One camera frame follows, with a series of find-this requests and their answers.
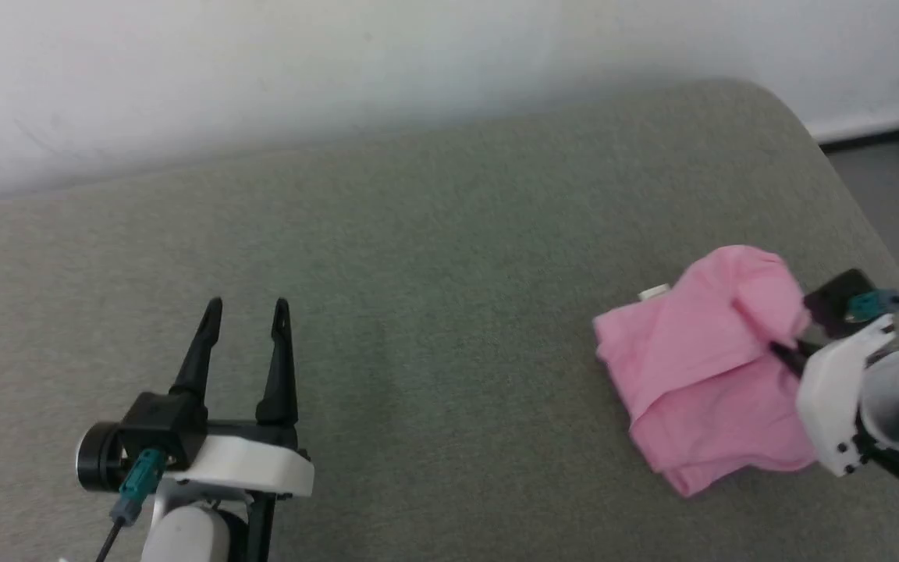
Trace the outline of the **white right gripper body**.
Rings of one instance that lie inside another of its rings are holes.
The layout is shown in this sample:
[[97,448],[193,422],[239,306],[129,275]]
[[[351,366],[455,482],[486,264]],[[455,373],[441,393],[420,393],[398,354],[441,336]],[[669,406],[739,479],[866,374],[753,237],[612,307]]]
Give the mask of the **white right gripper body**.
[[859,434],[858,409],[867,362],[894,337],[894,316],[886,314],[856,334],[827,344],[806,363],[797,391],[797,413],[817,461],[837,477],[862,464],[854,438]]

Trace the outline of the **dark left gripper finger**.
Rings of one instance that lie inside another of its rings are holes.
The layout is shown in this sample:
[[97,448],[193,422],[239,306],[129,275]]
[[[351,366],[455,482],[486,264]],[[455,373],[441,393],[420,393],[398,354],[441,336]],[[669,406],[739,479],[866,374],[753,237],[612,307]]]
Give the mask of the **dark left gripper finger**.
[[222,298],[214,297],[207,303],[204,315],[190,341],[177,377],[170,387],[171,394],[190,394],[197,400],[204,399],[209,380],[211,352],[220,338],[222,323]]
[[293,427],[299,420],[295,352],[288,300],[275,303],[271,326],[272,358],[263,398],[256,408],[259,425]]

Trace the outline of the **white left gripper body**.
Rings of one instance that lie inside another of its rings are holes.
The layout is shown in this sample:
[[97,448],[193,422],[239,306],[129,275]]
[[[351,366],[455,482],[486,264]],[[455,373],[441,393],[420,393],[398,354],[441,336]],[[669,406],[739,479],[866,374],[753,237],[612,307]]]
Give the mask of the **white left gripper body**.
[[254,500],[256,493],[310,497],[314,464],[302,453],[294,427],[253,422],[211,424],[188,468],[170,468],[161,501]]

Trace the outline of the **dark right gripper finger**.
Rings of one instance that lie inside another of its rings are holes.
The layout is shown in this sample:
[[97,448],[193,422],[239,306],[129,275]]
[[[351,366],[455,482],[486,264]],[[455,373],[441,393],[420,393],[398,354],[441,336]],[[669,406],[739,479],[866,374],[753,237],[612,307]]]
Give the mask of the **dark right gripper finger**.
[[801,379],[811,357],[811,343],[805,340],[797,340],[795,347],[788,347],[782,343],[772,341],[769,343],[772,354],[797,378]]

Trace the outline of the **pink garment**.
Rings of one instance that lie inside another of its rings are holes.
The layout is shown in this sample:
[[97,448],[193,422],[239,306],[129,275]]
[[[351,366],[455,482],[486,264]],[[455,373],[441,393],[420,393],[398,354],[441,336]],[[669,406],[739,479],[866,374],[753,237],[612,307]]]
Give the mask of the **pink garment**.
[[679,495],[742,468],[815,462],[797,415],[797,377],[771,348],[795,348],[808,328],[803,298],[780,256],[732,245],[663,292],[593,319],[629,437]]

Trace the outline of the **grey fabric sofa cushion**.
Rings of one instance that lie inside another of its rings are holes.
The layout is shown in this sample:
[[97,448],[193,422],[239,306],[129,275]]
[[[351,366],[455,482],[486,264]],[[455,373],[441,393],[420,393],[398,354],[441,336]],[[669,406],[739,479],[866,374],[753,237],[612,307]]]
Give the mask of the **grey fabric sofa cushion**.
[[83,432],[175,378],[208,300],[215,418],[293,314],[314,494],[273,560],[899,562],[899,484],[749,470],[685,500],[627,436],[592,318],[711,250],[806,286],[899,266],[801,122],[716,80],[0,200],[0,562],[92,562]]

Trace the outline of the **dark wall baseboard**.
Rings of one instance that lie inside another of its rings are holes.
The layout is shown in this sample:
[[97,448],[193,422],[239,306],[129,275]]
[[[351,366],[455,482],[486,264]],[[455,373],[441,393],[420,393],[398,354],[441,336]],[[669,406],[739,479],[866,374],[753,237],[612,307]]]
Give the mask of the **dark wall baseboard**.
[[877,145],[899,142],[899,121],[884,126],[851,128],[828,134],[814,134],[814,140],[827,154],[853,151]]

